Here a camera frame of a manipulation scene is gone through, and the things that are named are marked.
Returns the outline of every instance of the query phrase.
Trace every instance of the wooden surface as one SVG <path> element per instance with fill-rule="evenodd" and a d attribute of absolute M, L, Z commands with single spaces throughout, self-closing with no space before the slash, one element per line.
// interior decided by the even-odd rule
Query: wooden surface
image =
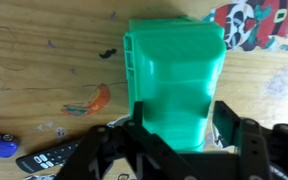
<path fill-rule="evenodd" d="M 122 42 L 128 19 L 200 18 L 224 3 L 0 0 L 0 133 L 13 134 L 21 142 L 14 157 L 0 159 L 0 180 L 28 176 L 15 159 L 54 146 L 62 140 L 57 128 L 66 129 L 64 139 L 74 139 L 93 125 L 128 113 Z M 288 44 L 288 39 L 279 40 Z M 116 55 L 99 57 L 112 48 Z M 269 89 L 275 82 L 281 83 L 280 89 Z M 112 96 L 101 112 L 72 117 L 60 111 L 65 104 L 87 101 L 101 83 L 109 85 Z M 228 52 L 214 100 L 224 100 L 238 115 L 266 127 L 288 123 L 288 52 Z M 125 163 L 117 164 L 107 179 L 130 172 Z"/>

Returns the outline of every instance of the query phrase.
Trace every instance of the green plastic container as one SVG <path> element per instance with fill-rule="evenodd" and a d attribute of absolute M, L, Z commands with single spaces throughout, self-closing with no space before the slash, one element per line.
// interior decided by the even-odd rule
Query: green plastic container
<path fill-rule="evenodd" d="M 124 36 L 130 112 L 176 151 L 202 151 L 222 70 L 224 30 L 192 18 L 130 20 Z"/>

